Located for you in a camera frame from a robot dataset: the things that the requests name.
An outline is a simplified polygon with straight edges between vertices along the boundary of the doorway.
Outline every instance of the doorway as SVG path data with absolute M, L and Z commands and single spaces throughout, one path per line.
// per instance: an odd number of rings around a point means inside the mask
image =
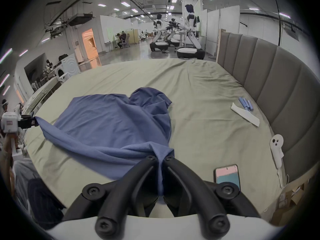
M 82 39 L 88 59 L 90 60 L 98 57 L 98 51 L 94 41 L 94 32 L 92 28 L 82 33 Z

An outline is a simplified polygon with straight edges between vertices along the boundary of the chair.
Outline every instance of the chair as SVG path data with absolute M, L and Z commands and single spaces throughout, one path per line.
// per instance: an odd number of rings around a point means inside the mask
M 129 45 L 129 38 L 130 38 L 130 34 L 127 34 L 126 38 L 125 38 L 125 41 L 122 42 L 122 47 L 130 47 Z

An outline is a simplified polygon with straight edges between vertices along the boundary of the phone screen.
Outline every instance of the phone screen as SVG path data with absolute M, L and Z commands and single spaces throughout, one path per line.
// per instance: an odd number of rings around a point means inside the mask
M 216 183 L 232 182 L 240 189 L 240 179 L 238 174 L 238 166 L 231 165 L 215 170 Z

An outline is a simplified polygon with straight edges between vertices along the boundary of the cardboard box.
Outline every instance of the cardboard box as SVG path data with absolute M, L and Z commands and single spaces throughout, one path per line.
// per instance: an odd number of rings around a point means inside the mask
M 288 208 L 290 206 L 292 191 L 282 193 L 279 196 L 278 208 Z
M 299 189 L 292 197 L 291 202 L 293 202 L 295 205 L 298 205 L 298 202 L 302 198 L 302 195 L 304 194 L 304 191 L 302 189 Z
M 278 209 L 273 213 L 271 224 L 275 226 L 285 226 L 294 215 L 297 205 L 300 202 L 305 189 L 305 183 L 294 190 L 282 193 L 278 200 Z
M 292 218 L 295 210 L 296 205 L 292 205 L 290 207 L 281 208 L 276 210 L 273 213 L 271 224 L 275 226 L 285 226 L 289 223 L 290 219 Z

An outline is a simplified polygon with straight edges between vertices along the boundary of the gray headboard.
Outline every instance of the gray headboard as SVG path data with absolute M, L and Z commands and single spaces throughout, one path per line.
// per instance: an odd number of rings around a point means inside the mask
M 290 182 L 320 157 L 320 82 L 298 58 L 259 38 L 222 32 L 217 62 L 246 89 L 284 138 Z

